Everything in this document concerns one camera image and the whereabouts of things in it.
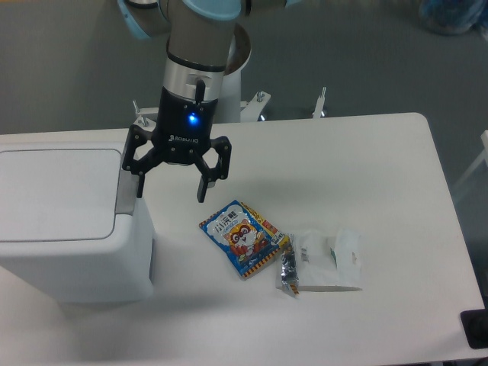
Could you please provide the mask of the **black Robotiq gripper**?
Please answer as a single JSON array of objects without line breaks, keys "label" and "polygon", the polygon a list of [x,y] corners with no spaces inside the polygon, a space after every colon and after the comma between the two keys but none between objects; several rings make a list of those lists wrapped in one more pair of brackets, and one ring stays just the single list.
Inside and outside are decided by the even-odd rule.
[{"label": "black Robotiq gripper", "polygon": [[[218,179],[228,178],[232,145],[226,136],[210,139],[217,104],[217,99],[180,98],[163,88],[156,127],[152,131],[136,124],[129,127],[121,168],[138,177],[137,198],[143,196],[146,173],[163,162],[197,167],[201,173],[198,202],[204,202],[207,189],[212,188]],[[136,149],[148,142],[152,143],[152,149],[137,159]],[[214,149],[218,155],[213,168],[203,157],[209,149]]]}]

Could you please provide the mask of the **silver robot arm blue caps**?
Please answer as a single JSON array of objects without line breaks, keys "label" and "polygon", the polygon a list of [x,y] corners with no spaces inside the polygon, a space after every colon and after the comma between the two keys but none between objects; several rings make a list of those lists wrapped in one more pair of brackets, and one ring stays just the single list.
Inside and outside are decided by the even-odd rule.
[{"label": "silver robot arm blue caps", "polygon": [[146,173],[165,162],[195,165],[201,173],[197,199],[230,170],[232,145],[211,138],[234,30],[241,17],[292,1],[119,1],[127,27],[137,38],[167,33],[167,59],[156,125],[133,124],[121,168],[138,177],[143,195]]}]

